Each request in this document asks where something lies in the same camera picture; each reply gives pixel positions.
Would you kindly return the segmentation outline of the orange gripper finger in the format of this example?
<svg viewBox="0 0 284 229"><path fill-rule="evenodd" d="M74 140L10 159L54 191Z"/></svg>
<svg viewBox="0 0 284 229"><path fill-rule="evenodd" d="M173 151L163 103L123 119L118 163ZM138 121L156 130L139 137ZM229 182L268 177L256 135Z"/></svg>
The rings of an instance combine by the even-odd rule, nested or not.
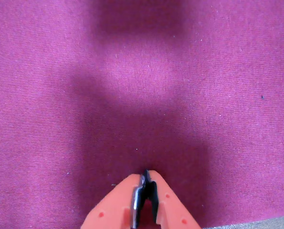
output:
<svg viewBox="0 0 284 229"><path fill-rule="evenodd" d="M87 215L82 229L133 229L134 192L142 176L131 174L114 187Z"/></svg>
<svg viewBox="0 0 284 229"><path fill-rule="evenodd" d="M155 170L145 171L147 198L153 220L162 229L199 229L200 226L177 195Z"/></svg>

